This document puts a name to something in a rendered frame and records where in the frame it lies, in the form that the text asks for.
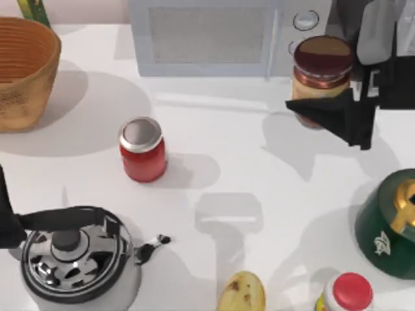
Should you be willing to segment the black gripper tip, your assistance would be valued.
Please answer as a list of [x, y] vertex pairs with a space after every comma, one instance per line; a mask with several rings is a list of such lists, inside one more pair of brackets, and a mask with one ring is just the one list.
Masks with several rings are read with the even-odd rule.
[[17, 249], [26, 238], [27, 234], [12, 209], [5, 173], [0, 165], [0, 249]]

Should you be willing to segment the red jar with silver lid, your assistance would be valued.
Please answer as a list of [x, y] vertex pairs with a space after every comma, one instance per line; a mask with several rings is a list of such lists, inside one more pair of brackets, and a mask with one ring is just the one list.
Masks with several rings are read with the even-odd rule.
[[119, 149], [127, 176], [140, 183], [160, 178], [167, 168], [161, 126], [151, 117], [136, 117], [119, 131]]

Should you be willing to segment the yellow spotted potato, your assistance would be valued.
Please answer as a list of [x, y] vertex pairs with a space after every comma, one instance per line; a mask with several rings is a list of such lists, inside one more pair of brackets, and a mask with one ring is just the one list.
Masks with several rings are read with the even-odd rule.
[[250, 271], [235, 273], [226, 283], [216, 311], [265, 311], [266, 293], [258, 276]]

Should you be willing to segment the pale microwave oven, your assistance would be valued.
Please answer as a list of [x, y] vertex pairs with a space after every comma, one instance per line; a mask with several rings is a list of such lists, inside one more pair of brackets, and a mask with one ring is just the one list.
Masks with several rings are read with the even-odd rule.
[[[302, 41], [311, 36], [322, 35], [326, 30], [332, 0], [279, 0], [278, 35], [271, 76], [289, 76], [292, 73], [292, 56], [288, 52], [291, 41]], [[320, 16], [320, 23], [313, 30], [300, 32], [293, 27], [292, 19], [298, 12], [315, 10]], [[173, 77], [204, 77], [204, 76], [173, 76]]]

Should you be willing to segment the white bottle with red cap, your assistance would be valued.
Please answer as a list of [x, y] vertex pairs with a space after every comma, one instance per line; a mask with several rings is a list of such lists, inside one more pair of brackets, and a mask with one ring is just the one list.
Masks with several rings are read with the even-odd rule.
[[324, 286], [314, 311], [374, 311], [374, 291], [362, 275], [335, 275]]

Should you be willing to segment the green and yellow box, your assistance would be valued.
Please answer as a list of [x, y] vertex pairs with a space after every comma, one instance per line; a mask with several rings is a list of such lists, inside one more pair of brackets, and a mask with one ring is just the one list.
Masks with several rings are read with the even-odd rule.
[[47, 27], [51, 27], [42, 0], [17, 0], [17, 3], [25, 19], [37, 21]]

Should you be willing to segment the brown lidded glass jar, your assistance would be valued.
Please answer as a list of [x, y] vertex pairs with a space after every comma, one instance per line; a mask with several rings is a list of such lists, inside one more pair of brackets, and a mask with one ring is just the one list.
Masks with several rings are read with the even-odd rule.
[[312, 36], [293, 54], [291, 99], [335, 97], [350, 86], [350, 45], [334, 36]]

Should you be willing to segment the microwave door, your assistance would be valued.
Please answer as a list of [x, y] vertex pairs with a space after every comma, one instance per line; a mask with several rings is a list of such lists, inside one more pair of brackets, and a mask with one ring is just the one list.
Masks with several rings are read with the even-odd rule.
[[141, 76], [265, 76], [279, 0], [128, 0]]

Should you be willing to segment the woven wicker basket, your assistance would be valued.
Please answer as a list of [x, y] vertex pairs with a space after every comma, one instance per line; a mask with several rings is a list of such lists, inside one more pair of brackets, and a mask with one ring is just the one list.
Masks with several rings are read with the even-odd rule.
[[49, 27], [0, 16], [0, 133], [29, 130], [46, 110], [61, 41]]

